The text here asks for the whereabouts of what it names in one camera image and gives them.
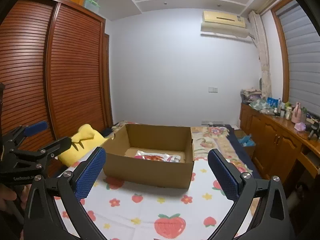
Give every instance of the white bedsheet with strawberry print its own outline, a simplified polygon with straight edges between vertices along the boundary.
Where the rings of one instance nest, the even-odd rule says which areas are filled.
[[[68,170],[74,170],[77,164]],[[68,231],[78,236],[61,199],[56,197],[56,202]],[[233,201],[225,197],[206,158],[199,157],[189,190],[119,181],[101,171],[81,203],[108,240],[207,240]],[[247,230],[251,219],[249,211],[239,235]]]

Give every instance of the cardboard box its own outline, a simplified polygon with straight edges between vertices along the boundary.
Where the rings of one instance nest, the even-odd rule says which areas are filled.
[[[240,138],[246,136],[247,134],[242,130],[235,130],[235,135],[236,135],[237,139],[240,139]],[[245,146],[244,147],[244,150],[247,152],[247,154],[250,156],[250,158],[252,158],[253,152],[254,152],[255,149],[256,149],[256,144],[255,143],[254,143],[254,146]]]
[[[190,127],[126,124],[102,147],[107,176],[156,187],[189,188],[194,151]],[[136,159],[141,150],[179,155],[179,163]]]

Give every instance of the window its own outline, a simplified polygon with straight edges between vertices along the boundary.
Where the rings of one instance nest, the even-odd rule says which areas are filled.
[[[299,101],[320,115],[320,37],[295,0],[287,0],[281,8],[275,6],[273,14],[276,25],[280,24],[284,98],[292,104]]]

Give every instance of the louvered door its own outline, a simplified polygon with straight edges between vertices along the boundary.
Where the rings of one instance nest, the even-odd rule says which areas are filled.
[[[61,4],[48,62],[48,96],[58,137],[89,123],[107,126],[102,88],[102,23]]]
[[[47,121],[43,67],[54,3],[19,0],[0,26],[0,81],[5,84],[3,133],[19,125]],[[21,149],[37,150],[51,142],[50,129],[27,138]]]

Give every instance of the bed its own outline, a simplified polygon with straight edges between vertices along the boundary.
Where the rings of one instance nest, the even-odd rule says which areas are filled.
[[[126,123],[114,126],[113,133]],[[209,168],[207,154],[213,148],[220,150],[239,171],[259,176],[231,126],[192,127],[192,136],[195,165],[188,190],[120,181],[106,177],[101,171],[90,194],[81,203],[108,240],[206,240],[233,205]],[[77,236],[61,199],[55,198],[68,231]],[[247,230],[256,205],[257,199],[238,235]]]

